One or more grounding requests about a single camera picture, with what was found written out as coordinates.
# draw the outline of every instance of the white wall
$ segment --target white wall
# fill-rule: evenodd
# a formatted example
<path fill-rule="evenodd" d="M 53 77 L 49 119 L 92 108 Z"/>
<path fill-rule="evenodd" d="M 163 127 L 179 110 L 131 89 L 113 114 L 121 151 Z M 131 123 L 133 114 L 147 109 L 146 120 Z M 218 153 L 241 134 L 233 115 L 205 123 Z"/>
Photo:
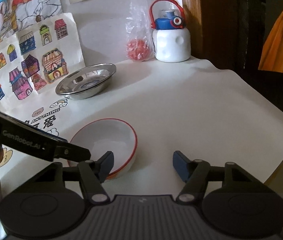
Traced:
<path fill-rule="evenodd" d="M 87 0 L 75 4 L 69 4 L 68 0 L 61 1 L 63 11 L 74 15 L 86 65 L 116 63 L 126 59 L 125 23 L 129 16 L 130 0 Z M 155 18 L 158 9 L 167 6 L 170 6 L 167 2 L 155 5 Z"/>

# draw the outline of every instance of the stainless steel plate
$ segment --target stainless steel plate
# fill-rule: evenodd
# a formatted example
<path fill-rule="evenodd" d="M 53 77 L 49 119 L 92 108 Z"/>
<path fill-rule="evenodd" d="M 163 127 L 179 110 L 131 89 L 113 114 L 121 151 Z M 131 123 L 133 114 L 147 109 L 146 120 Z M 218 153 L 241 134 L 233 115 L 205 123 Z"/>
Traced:
<path fill-rule="evenodd" d="M 114 64 L 98 64 L 82 68 L 65 77 L 56 87 L 56 94 L 79 100 L 104 90 L 116 72 Z"/>

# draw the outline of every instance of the plastic bag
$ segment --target plastic bag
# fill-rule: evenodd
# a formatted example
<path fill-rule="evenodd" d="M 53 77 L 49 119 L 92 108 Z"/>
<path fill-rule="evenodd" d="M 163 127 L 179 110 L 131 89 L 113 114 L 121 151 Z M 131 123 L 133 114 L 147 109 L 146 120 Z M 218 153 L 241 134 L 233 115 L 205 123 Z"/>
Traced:
<path fill-rule="evenodd" d="M 127 57 L 138 61 L 153 58 L 155 49 L 147 0 L 131 0 L 127 20 Z"/>

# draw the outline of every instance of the table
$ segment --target table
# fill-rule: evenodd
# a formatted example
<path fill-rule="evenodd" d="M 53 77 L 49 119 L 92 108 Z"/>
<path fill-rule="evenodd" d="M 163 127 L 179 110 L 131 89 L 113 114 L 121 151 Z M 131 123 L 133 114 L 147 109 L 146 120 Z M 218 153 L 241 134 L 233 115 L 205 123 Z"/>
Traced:
<path fill-rule="evenodd" d="M 176 197 L 184 185 L 172 167 L 176 150 L 211 165 L 236 162 L 262 182 L 283 160 L 283 112 L 233 71 L 219 70 L 209 61 L 195 58 L 182 63 L 127 60 L 116 66 L 111 85 L 97 96 L 68 100 L 63 107 L 51 108 L 62 98 L 49 91 L 40 94 L 32 105 L 8 114 L 34 125 L 37 121 L 33 119 L 39 117 L 32 117 L 34 111 L 43 107 L 44 114 L 59 108 L 53 125 L 43 130 L 56 128 L 68 141 L 94 120 L 108 117 L 130 123 L 138 137 L 136 161 L 127 174 L 104 183 L 111 197 Z M 44 118 L 38 127 L 43 126 Z M 11 160 L 0 168 L 3 195 L 48 164 L 14 151 Z M 79 192 L 76 183 L 67 187 Z M 209 184 L 208 191 L 216 187 L 216 183 Z"/>

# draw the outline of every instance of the screw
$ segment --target screw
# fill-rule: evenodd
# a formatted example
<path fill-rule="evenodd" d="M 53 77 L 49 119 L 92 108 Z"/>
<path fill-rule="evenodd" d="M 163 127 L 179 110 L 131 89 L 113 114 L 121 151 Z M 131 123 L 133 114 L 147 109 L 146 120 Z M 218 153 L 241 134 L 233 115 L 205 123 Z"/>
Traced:
<path fill-rule="evenodd" d="M 97 203 L 105 202 L 108 197 L 105 194 L 95 194 L 91 197 L 91 199 Z"/>
<path fill-rule="evenodd" d="M 178 198 L 183 202 L 192 202 L 195 199 L 192 194 L 181 194 Z"/>

